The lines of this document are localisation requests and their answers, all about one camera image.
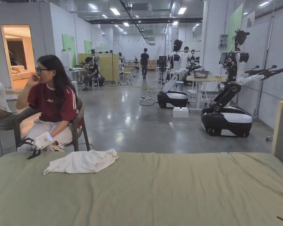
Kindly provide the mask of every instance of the crumpled white towel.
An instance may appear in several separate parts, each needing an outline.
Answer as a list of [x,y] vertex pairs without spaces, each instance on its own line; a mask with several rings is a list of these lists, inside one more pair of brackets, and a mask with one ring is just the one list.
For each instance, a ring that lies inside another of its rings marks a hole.
[[97,152],[95,150],[71,152],[64,158],[51,161],[43,174],[46,175],[49,172],[69,174],[97,173],[114,163],[117,158],[117,152],[114,149],[105,152]]

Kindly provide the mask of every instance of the hand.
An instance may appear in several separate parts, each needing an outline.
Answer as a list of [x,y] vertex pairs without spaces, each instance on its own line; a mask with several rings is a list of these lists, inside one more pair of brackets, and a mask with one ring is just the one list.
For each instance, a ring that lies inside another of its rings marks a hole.
[[27,81],[27,84],[30,85],[31,87],[36,86],[40,83],[40,76],[37,74],[32,74],[30,78]]

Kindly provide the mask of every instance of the bed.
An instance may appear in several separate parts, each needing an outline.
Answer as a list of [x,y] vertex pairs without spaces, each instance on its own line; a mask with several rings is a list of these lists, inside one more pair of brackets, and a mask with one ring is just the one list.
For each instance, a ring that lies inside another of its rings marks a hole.
[[281,226],[283,104],[277,124],[272,154],[119,152],[96,174],[43,175],[65,152],[10,153],[0,158],[0,226]]

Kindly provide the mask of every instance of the sofa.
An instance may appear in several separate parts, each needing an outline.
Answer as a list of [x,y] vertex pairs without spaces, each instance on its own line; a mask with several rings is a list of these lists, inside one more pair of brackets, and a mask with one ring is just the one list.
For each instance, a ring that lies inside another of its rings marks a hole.
[[12,66],[11,71],[14,81],[29,78],[32,74],[30,71],[24,69],[23,65]]
[[156,60],[149,60],[148,70],[156,70]]

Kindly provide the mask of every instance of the maroon t-shirt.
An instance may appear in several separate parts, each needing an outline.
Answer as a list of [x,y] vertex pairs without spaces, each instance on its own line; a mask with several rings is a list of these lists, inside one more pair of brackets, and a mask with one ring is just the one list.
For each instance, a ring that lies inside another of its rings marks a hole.
[[75,93],[68,86],[64,88],[64,98],[59,100],[53,88],[39,83],[30,90],[27,102],[31,108],[40,110],[39,119],[44,122],[70,122],[77,116]]

